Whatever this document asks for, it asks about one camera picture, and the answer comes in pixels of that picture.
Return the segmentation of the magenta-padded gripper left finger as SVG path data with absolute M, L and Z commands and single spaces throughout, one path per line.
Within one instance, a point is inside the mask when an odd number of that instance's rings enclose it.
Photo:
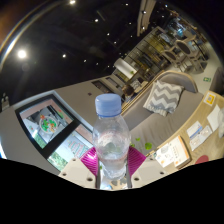
M 90 148 L 80 158 L 72 158 L 59 177 L 84 188 L 99 189 L 100 167 L 95 148 Z

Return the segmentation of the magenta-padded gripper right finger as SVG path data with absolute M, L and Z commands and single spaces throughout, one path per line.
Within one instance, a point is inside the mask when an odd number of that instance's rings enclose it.
M 153 158 L 146 157 L 130 146 L 127 157 L 127 186 L 140 188 L 167 175 L 164 168 Z

